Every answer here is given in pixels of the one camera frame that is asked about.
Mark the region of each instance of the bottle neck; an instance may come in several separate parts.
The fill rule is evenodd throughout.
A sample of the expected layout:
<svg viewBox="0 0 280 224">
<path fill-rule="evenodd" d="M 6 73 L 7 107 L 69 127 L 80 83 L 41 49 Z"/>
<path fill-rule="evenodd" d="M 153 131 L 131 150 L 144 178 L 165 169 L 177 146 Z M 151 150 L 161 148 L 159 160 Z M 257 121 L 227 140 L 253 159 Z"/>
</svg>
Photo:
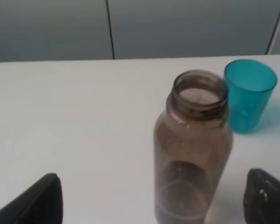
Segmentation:
<svg viewBox="0 0 280 224">
<path fill-rule="evenodd" d="M 179 123 L 223 125 L 228 118 L 227 86 L 214 73 L 191 70 L 179 75 L 167 99 L 167 112 Z"/>
</svg>

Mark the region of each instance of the cup rim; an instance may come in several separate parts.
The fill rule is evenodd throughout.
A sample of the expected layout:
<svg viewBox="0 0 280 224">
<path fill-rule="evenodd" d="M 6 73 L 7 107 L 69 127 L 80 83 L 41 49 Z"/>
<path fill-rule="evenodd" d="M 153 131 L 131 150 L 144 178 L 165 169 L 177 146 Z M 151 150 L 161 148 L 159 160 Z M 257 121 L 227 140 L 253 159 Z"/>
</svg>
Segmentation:
<svg viewBox="0 0 280 224">
<path fill-rule="evenodd" d="M 234 63 L 234 62 L 239 62 L 239 61 L 253 61 L 253 62 L 257 62 L 258 64 L 261 64 L 261 65 L 265 66 L 267 69 L 269 69 L 270 71 L 273 72 L 273 75 L 274 75 L 274 77 L 275 77 L 275 83 L 272 85 L 272 87 L 270 87 L 270 88 L 268 88 L 268 89 L 261 90 L 261 91 L 249 90 L 249 89 L 247 89 L 247 88 L 243 88 L 243 87 L 238 86 L 236 83 L 234 83 L 233 81 L 231 81 L 231 80 L 228 78 L 228 76 L 227 76 L 227 71 L 226 71 L 226 70 L 227 70 L 227 68 L 228 68 L 232 63 Z M 275 86 L 277 85 L 277 83 L 278 83 L 278 77 L 277 77 L 277 75 L 276 75 L 276 72 L 275 72 L 271 67 L 269 67 L 268 65 L 266 65 L 266 64 L 264 64 L 264 63 L 262 63 L 262 62 L 260 62 L 260 61 L 258 61 L 258 60 L 254 60 L 254 59 L 238 59 L 238 60 L 234 60 L 234 61 L 232 61 L 232 62 L 229 62 L 229 63 L 225 66 L 225 68 L 224 68 L 224 79 L 226 79 L 226 81 L 227 81 L 228 83 L 234 85 L 235 87 L 237 87 L 237 88 L 239 88 L 239 89 L 242 89 L 242 90 L 245 90 L 245 91 L 248 91 L 248 92 L 255 92 L 255 93 L 258 93 L 258 92 L 261 93 L 261 92 L 267 92 L 267 91 L 273 90 L 273 89 L 275 88 Z"/>
</svg>

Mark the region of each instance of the blue cup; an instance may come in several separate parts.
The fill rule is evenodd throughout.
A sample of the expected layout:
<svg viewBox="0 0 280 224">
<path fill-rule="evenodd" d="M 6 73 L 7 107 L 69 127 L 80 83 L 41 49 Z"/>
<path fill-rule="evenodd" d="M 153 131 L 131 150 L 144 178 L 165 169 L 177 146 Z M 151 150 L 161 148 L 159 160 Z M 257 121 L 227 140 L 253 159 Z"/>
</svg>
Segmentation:
<svg viewBox="0 0 280 224">
<path fill-rule="evenodd" d="M 254 60 L 236 60 L 225 67 L 224 80 L 228 85 L 230 127 L 248 133 L 257 125 L 277 84 L 275 72 Z"/>
</svg>

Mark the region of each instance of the white table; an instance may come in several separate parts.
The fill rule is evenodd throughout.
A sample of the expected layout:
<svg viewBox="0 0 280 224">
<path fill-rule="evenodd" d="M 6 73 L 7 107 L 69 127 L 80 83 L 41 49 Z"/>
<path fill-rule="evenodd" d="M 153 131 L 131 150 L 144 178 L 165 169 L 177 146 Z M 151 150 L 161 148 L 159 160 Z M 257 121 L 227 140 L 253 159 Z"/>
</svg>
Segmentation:
<svg viewBox="0 0 280 224">
<path fill-rule="evenodd" d="M 223 75 L 238 58 L 279 78 L 259 131 L 235 134 L 208 214 L 244 223 L 248 170 L 280 179 L 280 56 L 0 63 L 0 208 L 56 172 L 64 224 L 155 224 L 152 135 L 173 80 L 190 69 Z"/>
</svg>

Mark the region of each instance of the brown plastic bottle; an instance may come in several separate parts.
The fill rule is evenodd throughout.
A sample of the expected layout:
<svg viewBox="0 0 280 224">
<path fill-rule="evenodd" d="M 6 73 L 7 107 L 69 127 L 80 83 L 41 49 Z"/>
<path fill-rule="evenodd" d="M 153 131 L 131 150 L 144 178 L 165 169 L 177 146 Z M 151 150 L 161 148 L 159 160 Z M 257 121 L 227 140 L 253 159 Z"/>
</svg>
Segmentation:
<svg viewBox="0 0 280 224">
<path fill-rule="evenodd" d="M 202 224 L 232 147 L 227 86 L 217 75 L 178 76 L 154 130 L 159 224 Z"/>
</svg>

